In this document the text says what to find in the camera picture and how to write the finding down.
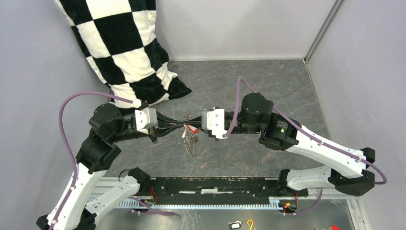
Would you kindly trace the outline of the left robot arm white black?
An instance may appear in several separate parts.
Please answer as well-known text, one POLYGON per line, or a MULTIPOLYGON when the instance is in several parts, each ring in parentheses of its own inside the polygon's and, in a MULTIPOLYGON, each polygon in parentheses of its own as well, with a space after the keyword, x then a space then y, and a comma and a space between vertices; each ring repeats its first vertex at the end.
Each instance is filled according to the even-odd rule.
POLYGON ((42 230, 93 230, 111 210, 135 194, 147 195, 146 200, 140 201, 146 208, 157 204, 157 187, 140 168, 128 170, 117 185, 100 197, 90 200, 90 196, 120 154, 117 142, 149 138, 157 143, 159 137, 184 126, 182 121, 168 118, 153 108, 135 110, 125 118, 110 103, 97 107, 89 123, 89 136, 74 158, 74 171, 62 197, 51 213, 36 222, 42 230))

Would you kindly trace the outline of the orange carabiner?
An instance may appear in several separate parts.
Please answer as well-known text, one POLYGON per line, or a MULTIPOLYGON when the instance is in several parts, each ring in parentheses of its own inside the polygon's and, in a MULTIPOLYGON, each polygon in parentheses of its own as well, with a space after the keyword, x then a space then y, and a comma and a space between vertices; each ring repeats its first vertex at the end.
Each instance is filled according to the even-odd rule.
POLYGON ((256 230, 255 226, 254 226, 254 221, 252 219, 248 219, 246 221, 248 229, 249 230, 256 230))

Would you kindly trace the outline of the red tag key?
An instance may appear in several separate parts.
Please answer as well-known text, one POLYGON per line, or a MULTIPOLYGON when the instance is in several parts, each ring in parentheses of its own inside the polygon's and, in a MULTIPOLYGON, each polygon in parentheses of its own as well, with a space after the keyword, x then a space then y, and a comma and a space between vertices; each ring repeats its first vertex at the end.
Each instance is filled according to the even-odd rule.
POLYGON ((184 124, 184 131, 182 133, 182 138, 185 138, 188 133, 197 134, 200 130, 197 127, 190 126, 188 124, 184 124))

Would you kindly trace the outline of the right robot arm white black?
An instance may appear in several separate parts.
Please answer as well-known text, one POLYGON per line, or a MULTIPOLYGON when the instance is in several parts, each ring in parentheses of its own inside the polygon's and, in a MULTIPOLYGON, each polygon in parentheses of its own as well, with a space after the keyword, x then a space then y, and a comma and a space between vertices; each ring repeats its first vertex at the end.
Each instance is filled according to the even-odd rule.
POLYGON ((276 188, 283 196, 307 188, 334 188, 350 196, 361 196, 375 187, 375 174, 369 171, 375 161, 373 149, 351 149, 323 138, 275 111, 273 106, 263 95, 250 93, 243 97, 237 114, 214 108, 185 121, 184 126, 216 139, 225 139, 228 129, 233 134, 259 134, 259 144, 266 148, 320 163, 312 169, 282 170, 276 188))

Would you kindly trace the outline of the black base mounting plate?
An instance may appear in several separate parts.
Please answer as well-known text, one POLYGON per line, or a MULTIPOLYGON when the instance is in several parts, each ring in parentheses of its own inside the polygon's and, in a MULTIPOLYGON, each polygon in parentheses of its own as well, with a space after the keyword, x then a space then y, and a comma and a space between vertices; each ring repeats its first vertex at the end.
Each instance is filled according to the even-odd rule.
POLYGON ((156 177, 141 184, 137 196, 157 198, 159 205, 262 205, 270 197, 306 197, 266 177, 156 177))

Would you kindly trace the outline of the key with black tag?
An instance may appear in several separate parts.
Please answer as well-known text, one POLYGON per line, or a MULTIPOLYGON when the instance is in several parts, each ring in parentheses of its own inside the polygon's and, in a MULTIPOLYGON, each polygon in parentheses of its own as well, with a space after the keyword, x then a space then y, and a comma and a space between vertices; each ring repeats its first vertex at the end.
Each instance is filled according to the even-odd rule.
POLYGON ((242 222, 240 221, 230 222, 228 227, 230 230, 237 230, 242 227, 242 222))

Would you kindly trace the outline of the black white checkered pillow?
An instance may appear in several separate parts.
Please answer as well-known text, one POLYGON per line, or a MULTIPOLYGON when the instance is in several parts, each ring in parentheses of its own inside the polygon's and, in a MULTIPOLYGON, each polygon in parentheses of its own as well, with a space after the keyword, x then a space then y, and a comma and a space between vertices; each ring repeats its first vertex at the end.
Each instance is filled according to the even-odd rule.
POLYGON ((154 0, 58 0, 78 45, 100 81, 129 114, 192 91, 168 68, 169 55, 155 34, 154 0))

